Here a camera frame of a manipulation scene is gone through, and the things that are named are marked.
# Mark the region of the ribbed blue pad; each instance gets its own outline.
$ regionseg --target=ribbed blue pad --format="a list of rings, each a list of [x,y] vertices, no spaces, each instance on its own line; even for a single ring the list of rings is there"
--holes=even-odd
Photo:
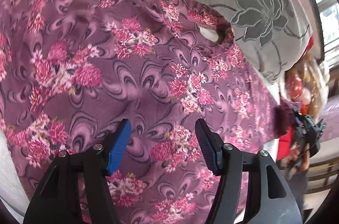
[[[197,136],[202,155],[204,156],[207,168],[213,172],[218,170],[217,155],[214,152],[211,142],[209,141],[204,128],[199,120],[195,123],[195,135]]]
[[[119,138],[116,140],[116,143],[110,152],[110,162],[107,166],[107,171],[109,175],[112,175],[114,171],[119,169],[131,132],[132,132],[131,122],[126,121],[119,135]]]

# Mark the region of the metal screw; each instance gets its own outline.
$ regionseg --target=metal screw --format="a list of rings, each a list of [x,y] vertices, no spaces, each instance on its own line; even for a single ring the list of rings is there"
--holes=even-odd
[[[233,146],[229,143],[224,144],[224,149],[226,149],[227,151],[231,151],[233,149]]]
[[[102,144],[95,144],[95,145],[93,146],[93,149],[96,150],[96,151],[99,151],[99,150],[101,150],[102,148],[103,148],[103,145],[102,145]]]
[[[264,157],[267,157],[267,156],[268,156],[268,152],[265,151],[264,149],[262,149],[262,150],[260,151],[260,155],[261,155],[261,156],[264,156]]]
[[[58,153],[58,156],[59,157],[65,157],[67,155],[67,151],[60,151],[59,153]]]

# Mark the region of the gray flower applique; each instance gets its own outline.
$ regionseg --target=gray flower applique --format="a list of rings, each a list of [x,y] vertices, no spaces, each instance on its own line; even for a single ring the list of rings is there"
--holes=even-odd
[[[272,40],[272,29],[282,31],[288,19],[282,15],[283,0],[236,0],[240,10],[231,18],[231,23],[246,27],[244,41],[259,39],[260,46]]]

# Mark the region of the window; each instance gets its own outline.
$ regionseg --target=window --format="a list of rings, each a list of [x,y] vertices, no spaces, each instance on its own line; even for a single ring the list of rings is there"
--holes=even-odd
[[[325,61],[329,68],[339,65],[339,4],[336,0],[316,0],[324,36]]]

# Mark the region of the purple floral shirt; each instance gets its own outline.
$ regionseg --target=purple floral shirt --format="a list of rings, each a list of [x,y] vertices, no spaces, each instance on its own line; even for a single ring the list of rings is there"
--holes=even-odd
[[[0,127],[29,198],[55,155],[123,118],[132,136],[107,179],[122,223],[204,223],[218,185],[194,124],[257,152],[276,106],[230,24],[194,0],[0,0]],[[223,44],[199,27],[219,31]],[[239,210],[248,176],[243,175]],[[84,220],[90,222],[85,189]]]

